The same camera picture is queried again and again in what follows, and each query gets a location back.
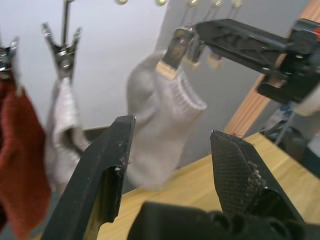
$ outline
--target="hanging laundry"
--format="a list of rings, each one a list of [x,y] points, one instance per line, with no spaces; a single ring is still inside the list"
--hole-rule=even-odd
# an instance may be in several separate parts
[[[23,91],[0,82],[0,203],[18,239],[45,217],[51,191],[44,168],[45,133]]]
[[[70,78],[63,78],[53,95],[48,119],[45,169],[52,190],[61,197],[89,141],[79,122]]]
[[[163,56],[156,52],[143,60],[127,83],[128,114],[136,116],[127,174],[136,186],[147,188],[170,178],[194,123],[207,107],[180,67],[174,79],[156,71]]]

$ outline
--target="sock cuff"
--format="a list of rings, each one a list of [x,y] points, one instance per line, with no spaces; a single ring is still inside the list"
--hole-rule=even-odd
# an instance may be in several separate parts
[[[207,108],[207,104],[190,85],[185,73],[180,69],[178,71],[176,79],[168,82],[175,104],[183,116],[196,117]]]

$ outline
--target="white wall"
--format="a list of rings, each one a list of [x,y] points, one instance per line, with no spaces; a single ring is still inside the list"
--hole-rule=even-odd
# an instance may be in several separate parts
[[[69,43],[82,26],[74,72],[74,91],[85,128],[105,127],[127,113],[126,80],[135,64],[153,51],[167,6],[155,0],[76,0],[71,4]],[[20,37],[21,80],[41,122],[46,117],[57,74],[41,33],[48,22],[61,41],[63,0],[3,0],[0,37],[8,45]]]

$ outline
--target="grey wall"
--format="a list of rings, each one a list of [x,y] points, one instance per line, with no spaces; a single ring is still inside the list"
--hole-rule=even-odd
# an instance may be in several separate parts
[[[210,2],[210,0],[199,1],[194,23],[207,14]],[[244,0],[237,20],[285,36],[307,2],[308,0]],[[168,46],[175,28],[180,25],[185,7],[185,0],[169,1],[157,48]],[[227,16],[230,8],[231,0],[225,0],[217,17]],[[191,15],[189,12],[186,23],[190,22]],[[223,131],[258,76],[257,72],[227,59],[220,69],[212,69],[207,58],[208,51],[201,57],[197,69],[186,68],[191,84],[207,102],[208,107],[187,141],[182,156],[183,164],[208,154],[212,129]]]

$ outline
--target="clothes hanger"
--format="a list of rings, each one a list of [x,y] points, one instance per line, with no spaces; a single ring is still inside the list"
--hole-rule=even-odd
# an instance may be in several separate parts
[[[188,15],[190,9],[193,9],[193,14],[191,18],[192,22],[196,15],[197,5],[198,0],[187,1],[187,8],[185,9],[184,15],[180,23],[181,27],[178,27],[174,31],[173,37],[171,39],[166,53],[155,66],[156,72],[169,80],[174,80],[176,78],[178,67],[194,37],[192,25],[182,25],[184,24],[186,16]]]
[[[48,43],[49,48],[52,51],[55,67],[60,80],[63,78],[73,79],[73,72],[75,66],[75,57],[77,52],[77,46],[81,36],[81,27],[78,27],[73,35],[73,41],[71,46],[68,47],[67,36],[68,36],[68,20],[69,20],[69,8],[70,3],[74,0],[64,0],[63,7],[63,20],[62,20],[62,35],[61,45],[55,43],[53,34],[49,28],[48,23],[42,24],[42,33],[45,40]]]
[[[17,47],[19,38],[15,37],[9,47],[2,47],[0,39],[0,81],[14,83],[16,95],[22,95],[20,73],[17,63]]]

